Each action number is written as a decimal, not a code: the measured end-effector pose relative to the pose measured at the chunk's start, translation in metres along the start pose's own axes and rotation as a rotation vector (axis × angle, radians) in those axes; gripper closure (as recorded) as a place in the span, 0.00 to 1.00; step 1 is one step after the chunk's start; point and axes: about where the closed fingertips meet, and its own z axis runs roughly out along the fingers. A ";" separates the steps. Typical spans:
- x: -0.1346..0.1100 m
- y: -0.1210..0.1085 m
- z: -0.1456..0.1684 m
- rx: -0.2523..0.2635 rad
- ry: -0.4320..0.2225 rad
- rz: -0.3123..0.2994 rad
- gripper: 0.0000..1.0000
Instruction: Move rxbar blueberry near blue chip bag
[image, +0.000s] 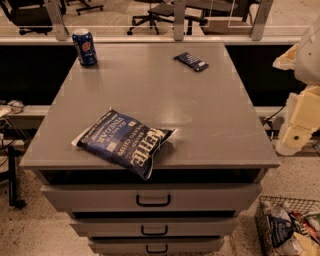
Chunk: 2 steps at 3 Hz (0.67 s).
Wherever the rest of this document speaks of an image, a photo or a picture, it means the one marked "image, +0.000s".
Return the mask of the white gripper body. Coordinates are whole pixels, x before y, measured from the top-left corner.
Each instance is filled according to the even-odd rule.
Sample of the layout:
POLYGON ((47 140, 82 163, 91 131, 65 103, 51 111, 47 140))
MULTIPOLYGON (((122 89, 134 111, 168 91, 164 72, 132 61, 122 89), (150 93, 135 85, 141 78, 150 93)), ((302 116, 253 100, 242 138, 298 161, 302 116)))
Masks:
POLYGON ((299 94, 291 93, 293 101, 289 127, 312 134, 320 128, 320 86, 307 85, 299 94))

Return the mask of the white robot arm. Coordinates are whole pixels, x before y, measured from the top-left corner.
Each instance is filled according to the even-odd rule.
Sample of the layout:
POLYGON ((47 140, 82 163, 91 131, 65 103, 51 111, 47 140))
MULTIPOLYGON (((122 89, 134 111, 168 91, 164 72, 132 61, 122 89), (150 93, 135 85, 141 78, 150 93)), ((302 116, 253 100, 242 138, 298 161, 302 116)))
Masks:
POLYGON ((273 66, 293 70, 295 78, 306 85, 299 94, 289 94, 287 114, 275 145, 279 154, 290 156, 299 152, 320 128, 320 17, 273 66))

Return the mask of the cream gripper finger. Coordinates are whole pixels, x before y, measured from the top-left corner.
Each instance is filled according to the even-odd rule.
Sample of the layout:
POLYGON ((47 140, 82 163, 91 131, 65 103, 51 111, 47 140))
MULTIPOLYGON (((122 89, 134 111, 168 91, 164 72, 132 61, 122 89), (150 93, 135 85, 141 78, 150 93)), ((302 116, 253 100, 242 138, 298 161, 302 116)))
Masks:
POLYGON ((311 139, 313 130, 299 126, 282 126, 276 142, 276 151, 284 156, 298 153, 311 139))
POLYGON ((275 59, 272 66, 281 70, 293 70, 295 67, 297 48, 297 44, 290 47, 284 54, 275 59))

